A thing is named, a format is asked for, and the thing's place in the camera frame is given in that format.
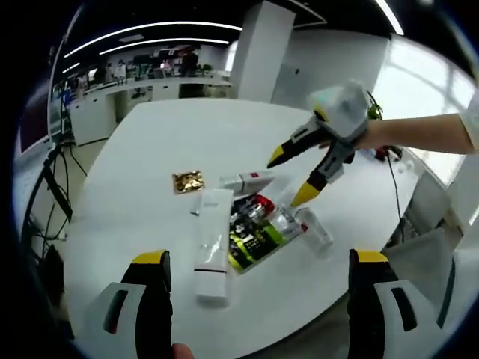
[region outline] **white sleeve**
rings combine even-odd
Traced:
[[[469,107],[464,112],[459,113],[464,127],[471,139],[475,152],[479,152],[479,90],[476,90],[469,103]]]

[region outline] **finger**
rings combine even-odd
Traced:
[[[174,359],[195,359],[192,351],[185,344],[175,343],[172,347]]]

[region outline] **ceiling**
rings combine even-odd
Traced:
[[[394,33],[392,26],[374,0],[270,0],[296,13],[295,26],[322,22],[304,7],[321,15],[326,24],[316,24],[297,28],[304,31],[312,28],[331,28],[357,31],[381,37]],[[387,0],[403,27],[405,36],[434,49],[451,59],[470,73],[456,40],[449,28],[439,18],[437,11],[419,4],[420,0]],[[242,26],[243,18],[259,0],[236,2],[219,0],[175,0],[175,1],[88,1],[75,26],[70,32],[65,53],[104,34],[124,28],[153,22],[202,21],[217,22],[226,25]],[[63,68],[76,62],[96,62],[99,53],[107,49],[122,46],[121,38],[140,34],[143,40],[155,40],[172,37],[197,37],[214,40],[237,40],[237,30],[197,26],[171,25],[143,28],[106,38],[64,59]]]

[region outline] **white round table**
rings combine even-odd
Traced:
[[[175,195],[171,175],[200,170],[218,177],[264,169],[272,151],[309,117],[307,111],[229,99],[137,105],[95,161],[69,228],[65,288],[74,330],[87,305],[120,281],[133,257],[171,252],[172,340],[196,358],[237,358],[265,348],[319,316],[347,291],[349,249],[381,250],[399,220],[387,162],[358,153],[345,174],[308,205],[332,234],[326,258],[297,238],[244,275],[232,274],[231,303],[195,300],[193,264],[198,194]],[[279,166],[299,187],[325,154],[309,150]],[[402,211],[417,176],[394,164]]]

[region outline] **gold foil packet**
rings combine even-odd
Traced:
[[[203,175],[200,171],[173,174],[173,190],[176,194],[198,191],[203,187]]]

